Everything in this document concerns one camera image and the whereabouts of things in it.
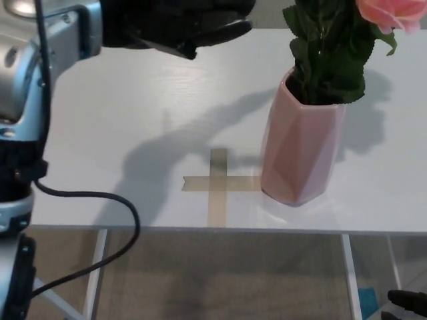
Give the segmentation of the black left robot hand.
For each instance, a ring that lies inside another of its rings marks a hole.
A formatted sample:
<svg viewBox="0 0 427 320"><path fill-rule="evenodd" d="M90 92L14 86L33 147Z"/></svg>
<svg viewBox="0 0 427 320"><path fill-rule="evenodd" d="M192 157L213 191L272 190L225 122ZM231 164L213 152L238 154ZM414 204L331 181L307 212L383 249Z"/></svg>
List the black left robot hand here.
<svg viewBox="0 0 427 320"><path fill-rule="evenodd" d="M252 30L255 1L102 1L103 46L156 49L193 60L197 48Z"/></svg>

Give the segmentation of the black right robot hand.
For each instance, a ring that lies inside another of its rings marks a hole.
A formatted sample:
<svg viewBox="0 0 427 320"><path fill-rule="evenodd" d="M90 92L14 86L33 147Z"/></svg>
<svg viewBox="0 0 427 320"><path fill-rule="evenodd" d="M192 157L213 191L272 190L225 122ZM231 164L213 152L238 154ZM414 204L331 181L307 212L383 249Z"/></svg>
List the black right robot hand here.
<svg viewBox="0 0 427 320"><path fill-rule="evenodd" d="M426 294L423 292L389 290L388 300L406 311L426 318Z"/></svg>

